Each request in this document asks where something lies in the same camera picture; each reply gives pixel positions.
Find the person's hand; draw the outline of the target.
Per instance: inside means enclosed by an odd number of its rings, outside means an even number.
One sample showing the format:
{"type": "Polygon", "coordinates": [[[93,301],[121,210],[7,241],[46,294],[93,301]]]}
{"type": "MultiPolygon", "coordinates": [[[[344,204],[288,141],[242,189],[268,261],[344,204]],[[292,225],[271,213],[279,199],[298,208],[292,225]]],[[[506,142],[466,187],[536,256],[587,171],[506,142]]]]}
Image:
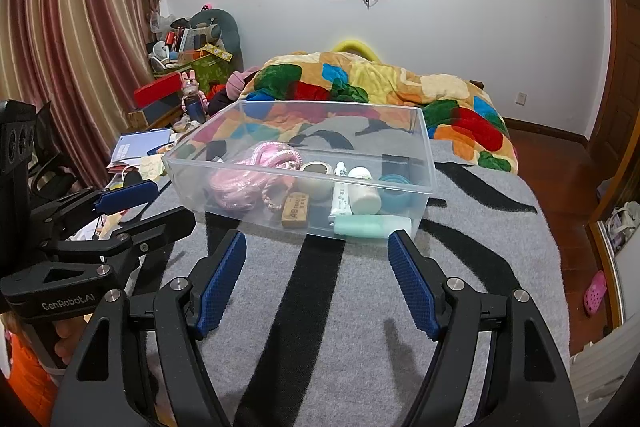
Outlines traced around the person's hand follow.
{"type": "Polygon", "coordinates": [[[70,363],[73,358],[86,326],[85,317],[73,317],[72,319],[54,322],[55,332],[58,335],[58,341],[54,345],[54,352],[64,364],[70,363]]]}

